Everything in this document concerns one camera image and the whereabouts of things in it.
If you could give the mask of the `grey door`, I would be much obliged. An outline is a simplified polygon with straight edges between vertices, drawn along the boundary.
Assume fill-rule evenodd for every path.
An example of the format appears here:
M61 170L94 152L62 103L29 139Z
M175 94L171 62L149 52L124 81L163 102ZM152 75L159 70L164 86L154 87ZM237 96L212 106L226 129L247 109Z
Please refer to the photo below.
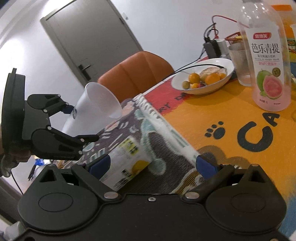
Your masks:
M142 51L111 1L64 1L40 22L82 86Z

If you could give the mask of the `orange fruit right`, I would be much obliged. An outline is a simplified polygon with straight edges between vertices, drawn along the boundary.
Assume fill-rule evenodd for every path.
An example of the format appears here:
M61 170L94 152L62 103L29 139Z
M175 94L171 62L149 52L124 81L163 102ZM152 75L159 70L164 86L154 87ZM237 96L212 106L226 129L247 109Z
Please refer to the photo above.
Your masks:
M206 85L212 85L218 81L220 81L220 76L217 73L207 75L207 77L204 80Z

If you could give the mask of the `orange leather chair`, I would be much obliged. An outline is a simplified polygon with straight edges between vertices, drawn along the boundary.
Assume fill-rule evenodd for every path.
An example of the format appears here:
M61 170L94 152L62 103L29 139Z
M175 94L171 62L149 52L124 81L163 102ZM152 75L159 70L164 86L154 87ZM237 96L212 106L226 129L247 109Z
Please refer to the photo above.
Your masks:
M172 73L174 69L165 59L140 51L108 70L97 82L123 102L144 93Z

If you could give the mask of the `black power adapter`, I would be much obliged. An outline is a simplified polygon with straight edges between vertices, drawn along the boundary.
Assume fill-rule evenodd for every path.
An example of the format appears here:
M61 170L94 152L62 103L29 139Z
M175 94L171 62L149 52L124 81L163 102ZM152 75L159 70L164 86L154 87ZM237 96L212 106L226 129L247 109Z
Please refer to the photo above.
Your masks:
M230 58L229 50L224 39L213 39L208 43L204 43L203 46L209 59Z

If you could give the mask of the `green olive fruit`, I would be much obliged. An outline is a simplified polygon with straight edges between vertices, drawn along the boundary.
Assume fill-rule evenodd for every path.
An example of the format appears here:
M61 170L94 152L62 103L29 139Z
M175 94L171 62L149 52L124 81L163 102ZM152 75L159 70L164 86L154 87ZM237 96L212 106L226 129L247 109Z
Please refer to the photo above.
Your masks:
M182 88L183 89L190 89L190 86L191 86L191 84L190 84L189 81L183 81L182 82Z

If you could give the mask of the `clear drinking glass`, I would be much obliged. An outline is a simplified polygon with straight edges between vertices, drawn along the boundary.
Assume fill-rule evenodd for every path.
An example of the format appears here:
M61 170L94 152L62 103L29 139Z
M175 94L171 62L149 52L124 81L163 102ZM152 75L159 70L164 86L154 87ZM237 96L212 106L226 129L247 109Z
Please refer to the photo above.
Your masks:
M243 86L251 86L250 70L243 42L231 44L228 49L239 83Z

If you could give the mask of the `colourful printed tablecloth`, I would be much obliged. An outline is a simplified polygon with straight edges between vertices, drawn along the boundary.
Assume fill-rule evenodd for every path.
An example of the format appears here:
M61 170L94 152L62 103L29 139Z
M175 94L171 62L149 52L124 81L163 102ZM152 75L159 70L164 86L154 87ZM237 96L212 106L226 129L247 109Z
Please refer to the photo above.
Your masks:
M88 164L110 153L128 136L152 162L121 188L131 193L184 193L203 177L194 170L197 154L219 164L260 164L280 193L295 196L295 102L284 111L258 108L250 88L237 81L207 95L189 95L161 81L122 102L122 119L106 127L84 149Z

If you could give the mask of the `orange fruit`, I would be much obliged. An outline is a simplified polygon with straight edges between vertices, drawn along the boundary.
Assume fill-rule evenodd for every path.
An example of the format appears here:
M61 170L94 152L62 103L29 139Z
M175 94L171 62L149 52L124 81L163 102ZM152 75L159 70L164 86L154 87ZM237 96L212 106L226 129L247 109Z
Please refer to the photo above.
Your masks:
M191 73L188 77L188 81L191 84L199 83L200 82L200 76L197 73Z
M218 81L220 81L220 76L217 73L207 75L207 77L204 80L206 85L212 85Z

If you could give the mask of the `red basket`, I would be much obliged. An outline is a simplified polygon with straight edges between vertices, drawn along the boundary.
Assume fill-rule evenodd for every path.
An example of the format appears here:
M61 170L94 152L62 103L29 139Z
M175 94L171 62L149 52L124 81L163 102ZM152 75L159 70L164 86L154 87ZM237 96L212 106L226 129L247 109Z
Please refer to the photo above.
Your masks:
M229 43L229 45L235 44L235 43L241 43L242 42L242 36L240 32L233 33L225 38L225 41Z

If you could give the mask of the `guava drink plastic bottle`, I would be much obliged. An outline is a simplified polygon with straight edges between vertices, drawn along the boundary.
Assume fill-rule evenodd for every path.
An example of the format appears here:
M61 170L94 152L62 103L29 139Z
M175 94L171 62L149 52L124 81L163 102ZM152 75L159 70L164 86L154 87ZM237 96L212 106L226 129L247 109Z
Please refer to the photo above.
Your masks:
M264 1L243 1L237 24L245 46L254 102L267 111L286 109L292 80L280 15Z

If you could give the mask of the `white fruit bowl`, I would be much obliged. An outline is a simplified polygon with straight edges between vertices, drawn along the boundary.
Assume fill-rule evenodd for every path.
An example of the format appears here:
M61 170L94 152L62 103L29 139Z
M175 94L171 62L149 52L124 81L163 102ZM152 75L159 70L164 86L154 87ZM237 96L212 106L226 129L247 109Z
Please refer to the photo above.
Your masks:
M234 72L234 65L231 60L225 58L214 58L204 60L185 67L183 70L177 71L177 74L171 80L171 86L175 90L180 90L185 94L202 95L214 92L224 86ZM200 76L200 82L191 84L190 89L183 89L182 82L188 81L191 73L197 73ZM204 80L207 75L217 73L220 81L206 85Z

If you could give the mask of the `orange fruit left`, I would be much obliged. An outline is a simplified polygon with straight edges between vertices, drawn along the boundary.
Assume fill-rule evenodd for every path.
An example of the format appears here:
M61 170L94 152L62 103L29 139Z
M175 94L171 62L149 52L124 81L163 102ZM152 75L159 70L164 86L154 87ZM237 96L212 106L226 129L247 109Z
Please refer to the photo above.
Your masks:
M199 83L200 82L200 76L197 73L191 73L188 77L188 81L191 84Z

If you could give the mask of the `translucent white plastic cup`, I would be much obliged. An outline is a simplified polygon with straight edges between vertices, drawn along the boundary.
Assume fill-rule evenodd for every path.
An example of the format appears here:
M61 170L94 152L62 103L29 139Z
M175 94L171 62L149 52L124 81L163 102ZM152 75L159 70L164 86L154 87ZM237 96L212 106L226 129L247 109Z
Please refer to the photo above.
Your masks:
M71 137L94 135L122 117L122 107L105 86L90 82L75 105L62 132Z

